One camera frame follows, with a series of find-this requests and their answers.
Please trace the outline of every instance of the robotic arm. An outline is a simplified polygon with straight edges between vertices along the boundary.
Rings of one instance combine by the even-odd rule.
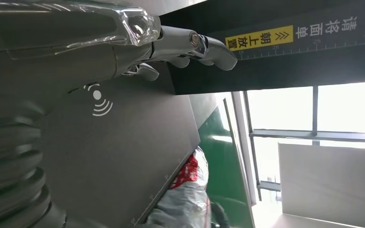
[[[160,26],[139,8],[98,2],[0,0],[0,228],[101,228],[51,202],[33,123],[67,92],[117,76],[155,80],[147,63],[194,59],[230,70],[223,43]]]

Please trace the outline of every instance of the green wall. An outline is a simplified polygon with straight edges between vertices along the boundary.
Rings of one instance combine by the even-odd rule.
[[[221,112],[226,113],[223,105],[198,130],[200,147],[209,164],[207,192],[211,201],[223,206],[232,227],[252,228],[236,147],[231,142],[230,130],[225,129],[226,124],[223,126],[227,119]]]

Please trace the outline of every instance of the wireless symbol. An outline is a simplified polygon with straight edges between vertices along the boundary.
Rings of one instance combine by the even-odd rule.
[[[89,86],[85,85],[83,88],[87,89],[88,91],[92,90],[93,98],[100,103],[95,104],[96,108],[93,109],[93,116],[103,116],[111,110],[111,108],[113,107],[113,103],[106,99],[102,99],[103,97],[101,95],[101,92],[99,90],[94,90],[94,86],[100,86],[100,84],[93,84]]]

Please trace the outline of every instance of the plastic bag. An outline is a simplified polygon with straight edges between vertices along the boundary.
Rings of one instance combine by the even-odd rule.
[[[59,54],[101,43],[141,46],[160,19],[138,7],[96,1],[0,0],[0,50]]]
[[[145,228],[210,228],[208,162],[197,148],[149,215]]]

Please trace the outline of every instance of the yellow label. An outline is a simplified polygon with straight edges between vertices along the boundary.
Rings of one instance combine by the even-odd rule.
[[[230,51],[239,51],[292,42],[293,25],[226,38],[226,46],[230,49]]]

